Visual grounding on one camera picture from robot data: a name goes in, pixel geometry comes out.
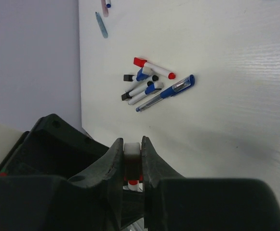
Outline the black capped marker small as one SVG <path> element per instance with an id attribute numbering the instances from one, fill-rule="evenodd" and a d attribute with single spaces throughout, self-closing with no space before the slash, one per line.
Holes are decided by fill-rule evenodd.
<path id="1" fill-rule="evenodd" d="M 137 76 L 137 75 L 123 75 L 123 81 L 127 81 L 127 82 L 140 82 L 140 81 L 158 81 L 159 77 L 157 75 L 141 75 L 141 76 Z"/>

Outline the blue gel pen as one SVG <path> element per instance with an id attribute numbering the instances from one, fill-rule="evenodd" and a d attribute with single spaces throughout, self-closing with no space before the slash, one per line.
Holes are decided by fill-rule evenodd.
<path id="1" fill-rule="evenodd" d="M 178 95 L 187 89 L 190 89 L 195 85 L 195 77 L 194 75 L 189 75 L 188 77 L 180 80 L 179 82 L 173 84 L 169 88 L 162 91 L 159 95 L 155 96 L 154 98 L 150 99 L 149 101 L 145 102 L 144 104 L 138 106 L 135 111 L 136 112 L 142 112 L 151 106 L 157 104 L 158 102 L 173 97 L 175 95 Z"/>

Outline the red capped marker top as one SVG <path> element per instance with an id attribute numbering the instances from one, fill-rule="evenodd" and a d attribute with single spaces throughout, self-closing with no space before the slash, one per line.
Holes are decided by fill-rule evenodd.
<path id="1" fill-rule="evenodd" d="M 140 58 L 140 57 L 134 57 L 133 64 L 138 67 L 148 67 L 152 69 L 155 73 L 160 74 L 162 76 L 167 77 L 168 79 L 175 79 L 176 74 L 168 69 L 165 69 L 163 67 L 160 67 L 158 65 L 155 65 L 153 63 L 150 63 L 148 60 Z"/>

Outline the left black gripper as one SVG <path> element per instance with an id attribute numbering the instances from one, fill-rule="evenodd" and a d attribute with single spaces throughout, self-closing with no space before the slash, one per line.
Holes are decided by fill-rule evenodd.
<path id="1" fill-rule="evenodd" d="M 107 151 L 107 146 L 50 114 L 17 140 L 0 164 L 0 181 L 33 176 L 57 176 L 70 183 L 108 181 L 110 170 L 87 170 Z"/>

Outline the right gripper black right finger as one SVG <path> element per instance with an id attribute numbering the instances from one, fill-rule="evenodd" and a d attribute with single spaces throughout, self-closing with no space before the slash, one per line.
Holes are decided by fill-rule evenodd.
<path id="1" fill-rule="evenodd" d="M 280 231 L 280 205 L 263 181 L 186 178 L 141 144 L 144 226 L 150 231 Z"/>

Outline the light blue highlighter pen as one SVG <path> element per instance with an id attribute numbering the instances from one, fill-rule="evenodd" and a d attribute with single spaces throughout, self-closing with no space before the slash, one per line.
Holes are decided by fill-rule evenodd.
<path id="1" fill-rule="evenodd" d="M 99 25 L 99 28 L 100 28 L 100 31 L 102 33 L 102 36 L 103 38 L 108 38 L 108 33 L 107 33 L 107 29 L 105 27 L 105 24 L 102 20 L 102 17 L 100 16 L 100 14 L 98 12 L 95 12 L 95 17 L 96 17 L 96 20 L 97 20 L 97 23 Z"/>

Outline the white marker red cap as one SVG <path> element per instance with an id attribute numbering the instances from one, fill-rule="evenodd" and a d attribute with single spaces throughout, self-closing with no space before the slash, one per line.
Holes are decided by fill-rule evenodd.
<path id="1" fill-rule="evenodd" d="M 131 191 L 139 191 L 139 181 L 138 180 L 129 180 L 128 181 L 128 188 Z"/>

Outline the pink highlighter pen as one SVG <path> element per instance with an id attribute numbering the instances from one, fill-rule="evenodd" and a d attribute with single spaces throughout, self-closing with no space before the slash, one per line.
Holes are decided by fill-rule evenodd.
<path id="1" fill-rule="evenodd" d="M 105 0 L 101 0 L 102 12 L 104 17 L 108 17 L 108 8 Z"/>

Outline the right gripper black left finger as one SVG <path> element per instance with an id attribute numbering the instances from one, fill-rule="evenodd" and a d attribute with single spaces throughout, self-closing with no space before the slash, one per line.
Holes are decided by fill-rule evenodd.
<path id="1" fill-rule="evenodd" d="M 0 231 L 118 231 L 123 180 L 122 138 L 69 179 L 0 177 Z"/>

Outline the white marker blue eraser cap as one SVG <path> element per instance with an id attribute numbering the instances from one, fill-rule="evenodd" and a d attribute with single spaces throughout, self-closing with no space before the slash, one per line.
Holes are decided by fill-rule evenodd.
<path id="1" fill-rule="evenodd" d="M 136 74 L 138 77 L 141 76 L 141 75 L 153 75 L 153 70 L 149 67 L 142 67 Z M 130 86 L 130 90 L 133 90 L 135 87 L 137 87 L 139 84 L 141 84 L 143 81 L 140 81 L 140 82 L 132 82 L 131 83 L 131 86 Z"/>

